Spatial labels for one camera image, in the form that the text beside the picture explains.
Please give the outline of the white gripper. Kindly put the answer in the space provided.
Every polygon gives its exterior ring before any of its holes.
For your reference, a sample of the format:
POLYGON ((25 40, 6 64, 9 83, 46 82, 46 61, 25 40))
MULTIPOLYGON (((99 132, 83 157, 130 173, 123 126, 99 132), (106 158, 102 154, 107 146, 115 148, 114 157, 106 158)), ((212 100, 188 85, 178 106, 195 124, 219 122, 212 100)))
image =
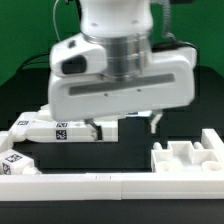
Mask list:
POLYGON ((48 87, 51 116, 56 121, 85 120, 91 126, 91 136, 102 140, 102 127, 94 118, 151 110, 150 130, 155 134, 163 116, 161 110, 193 101, 196 60, 197 52, 191 47, 157 52, 143 74, 128 81, 107 80, 101 74, 68 77, 51 74, 48 87))

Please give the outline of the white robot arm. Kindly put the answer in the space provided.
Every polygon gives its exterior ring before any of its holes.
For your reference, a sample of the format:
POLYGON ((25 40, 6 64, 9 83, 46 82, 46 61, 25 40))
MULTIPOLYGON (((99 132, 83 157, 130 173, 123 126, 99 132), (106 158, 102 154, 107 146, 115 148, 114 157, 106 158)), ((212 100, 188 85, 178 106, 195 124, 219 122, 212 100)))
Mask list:
POLYGON ((81 138, 105 139, 107 119, 190 104, 197 50, 165 31, 153 46, 153 0, 80 0, 81 32, 52 47, 48 103, 59 122, 84 123, 81 138))

